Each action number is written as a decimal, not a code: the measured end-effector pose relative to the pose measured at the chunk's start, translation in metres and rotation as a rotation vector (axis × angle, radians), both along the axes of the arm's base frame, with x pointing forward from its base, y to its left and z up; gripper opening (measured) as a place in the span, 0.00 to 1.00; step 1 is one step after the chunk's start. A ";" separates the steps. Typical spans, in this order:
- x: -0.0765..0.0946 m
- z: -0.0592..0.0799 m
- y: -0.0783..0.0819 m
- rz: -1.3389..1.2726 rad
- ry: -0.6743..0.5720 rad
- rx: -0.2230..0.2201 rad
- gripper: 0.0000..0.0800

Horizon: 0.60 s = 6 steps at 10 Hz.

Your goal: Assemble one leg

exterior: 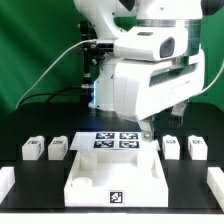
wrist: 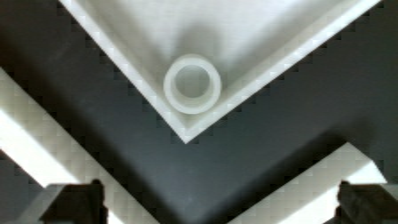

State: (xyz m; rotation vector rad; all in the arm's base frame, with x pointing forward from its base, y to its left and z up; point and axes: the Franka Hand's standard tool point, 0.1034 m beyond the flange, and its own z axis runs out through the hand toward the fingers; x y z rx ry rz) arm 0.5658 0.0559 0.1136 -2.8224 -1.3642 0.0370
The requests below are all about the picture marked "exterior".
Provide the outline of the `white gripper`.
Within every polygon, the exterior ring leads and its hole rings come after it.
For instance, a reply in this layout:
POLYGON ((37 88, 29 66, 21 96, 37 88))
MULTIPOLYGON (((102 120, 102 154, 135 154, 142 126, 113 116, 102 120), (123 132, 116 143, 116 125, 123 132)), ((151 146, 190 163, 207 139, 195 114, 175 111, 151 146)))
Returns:
POLYGON ((169 107, 169 124, 180 127, 187 102, 204 85, 205 56, 199 53, 184 68, 172 69, 172 61, 142 62, 121 60, 114 73, 114 110, 127 120, 139 121, 144 141, 152 141, 152 118, 169 107))

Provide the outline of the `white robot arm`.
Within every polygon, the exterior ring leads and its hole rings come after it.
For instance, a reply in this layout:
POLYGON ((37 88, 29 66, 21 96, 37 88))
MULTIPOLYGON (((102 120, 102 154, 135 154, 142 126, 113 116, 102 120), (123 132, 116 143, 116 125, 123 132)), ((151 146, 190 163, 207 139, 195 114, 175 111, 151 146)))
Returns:
POLYGON ((92 111, 139 124, 152 141, 153 116, 167 108, 182 123, 189 98, 202 91, 201 21, 224 0, 73 0, 96 32, 88 46, 100 66, 92 111))

